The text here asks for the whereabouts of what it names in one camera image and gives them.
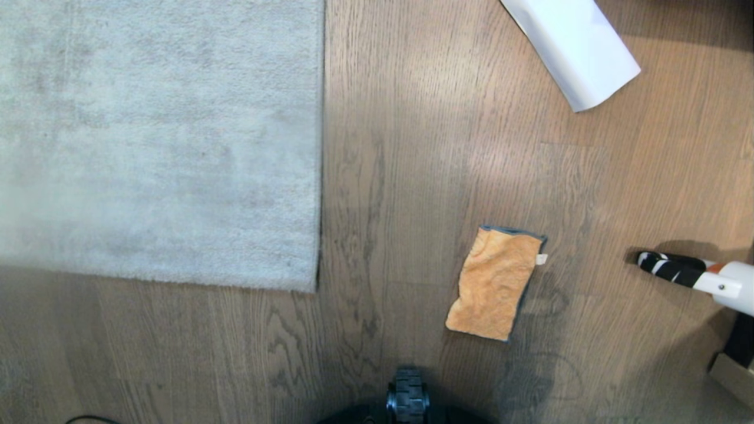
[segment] wood grain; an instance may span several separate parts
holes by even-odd
[[[306,424],[401,364],[502,422],[750,422],[733,314],[625,258],[752,259],[752,3],[598,3],[642,73],[574,114],[496,0],[328,2],[317,294],[0,269],[0,422]],[[443,326],[483,223],[550,236],[508,344]]]

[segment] black cable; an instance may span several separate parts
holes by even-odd
[[[106,422],[107,424],[120,424],[118,421],[113,421],[110,418],[105,418],[105,417],[96,416],[96,415],[79,415],[79,416],[74,416],[73,418],[71,418],[68,421],[66,421],[66,424],[71,424],[72,422],[76,422],[76,421],[79,421],[81,419],[92,419],[94,421]]]

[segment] orange sponge cloth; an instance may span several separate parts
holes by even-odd
[[[483,226],[477,233],[450,307],[450,330],[507,341],[518,303],[537,263],[545,237]]]

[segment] gray rug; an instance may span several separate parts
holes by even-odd
[[[0,263],[313,291],[323,0],[0,0]]]

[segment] rolled white paper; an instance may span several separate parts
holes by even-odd
[[[501,0],[574,112],[593,108],[641,69],[593,0]]]

